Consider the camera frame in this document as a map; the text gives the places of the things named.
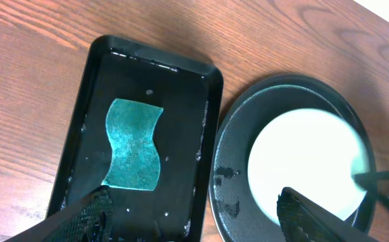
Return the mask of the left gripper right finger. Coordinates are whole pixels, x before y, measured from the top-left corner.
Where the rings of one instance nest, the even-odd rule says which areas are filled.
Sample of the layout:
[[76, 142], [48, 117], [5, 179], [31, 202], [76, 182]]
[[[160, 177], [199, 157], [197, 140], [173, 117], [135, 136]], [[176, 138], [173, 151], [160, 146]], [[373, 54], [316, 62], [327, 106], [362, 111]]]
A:
[[286, 242], [376, 242], [290, 187], [278, 196], [277, 215]]

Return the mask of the mint green plate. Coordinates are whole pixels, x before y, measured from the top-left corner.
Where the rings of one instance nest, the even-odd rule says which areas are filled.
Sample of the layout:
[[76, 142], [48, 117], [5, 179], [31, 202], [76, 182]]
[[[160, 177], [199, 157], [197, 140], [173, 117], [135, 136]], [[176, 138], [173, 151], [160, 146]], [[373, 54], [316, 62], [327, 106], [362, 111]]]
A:
[[346, 220], [366, 195], [353, 175], [369, 170], [367, 147], [348, 122], [304, 108], [274, 118], [259, 133], [247, 177], [258, 207], [277, 224], [277, 199], [285, 187]]

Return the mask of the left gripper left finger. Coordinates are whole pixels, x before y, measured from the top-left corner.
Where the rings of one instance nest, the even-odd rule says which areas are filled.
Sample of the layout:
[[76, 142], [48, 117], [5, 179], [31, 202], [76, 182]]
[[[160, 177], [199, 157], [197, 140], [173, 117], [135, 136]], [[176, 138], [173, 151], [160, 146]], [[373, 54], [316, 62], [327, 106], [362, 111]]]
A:
[[7, 242], [109, 241], [113, 200], [109, 186], [100, 186]]

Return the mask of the green yellow sponge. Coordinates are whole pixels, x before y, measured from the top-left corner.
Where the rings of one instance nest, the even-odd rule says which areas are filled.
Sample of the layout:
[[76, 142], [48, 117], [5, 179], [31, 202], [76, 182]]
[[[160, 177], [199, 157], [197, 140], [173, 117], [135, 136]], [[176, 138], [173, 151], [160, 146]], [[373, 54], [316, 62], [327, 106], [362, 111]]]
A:
[[103, 185], [125, 190], [155, 190], [161, 162], [153, 136], [162, 113], [161, 107], [128, 99], [112, 102], [105, 118], [112, 156]]

